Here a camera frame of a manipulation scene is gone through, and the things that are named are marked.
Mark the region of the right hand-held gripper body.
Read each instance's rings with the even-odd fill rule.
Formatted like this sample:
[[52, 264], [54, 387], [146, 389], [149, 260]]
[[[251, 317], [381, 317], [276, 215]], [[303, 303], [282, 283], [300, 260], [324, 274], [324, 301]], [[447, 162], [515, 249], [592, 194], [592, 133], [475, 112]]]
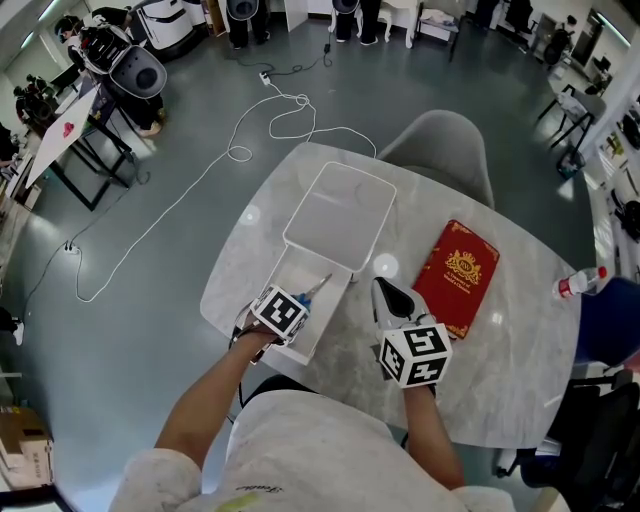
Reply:
[[383, 379], [400, 388], [435, 386], [449, 366], [453, 349], [449, 333], [426, 306], [416, 306], [408, 317], [375, 307], [377, 343], [372, 346]]

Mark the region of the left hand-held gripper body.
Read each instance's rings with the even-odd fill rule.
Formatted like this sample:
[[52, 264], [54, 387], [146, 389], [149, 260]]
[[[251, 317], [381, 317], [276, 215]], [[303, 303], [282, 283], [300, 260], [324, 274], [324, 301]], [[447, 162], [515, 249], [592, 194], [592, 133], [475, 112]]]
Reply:
[[271, 284], [240, 310], [234, 322], [231, 342], [236, 342], [248, 332], [259, 331], [274, 335], [272, 344], [287, 346], [308, 318], [309, 292], [290, 294]]

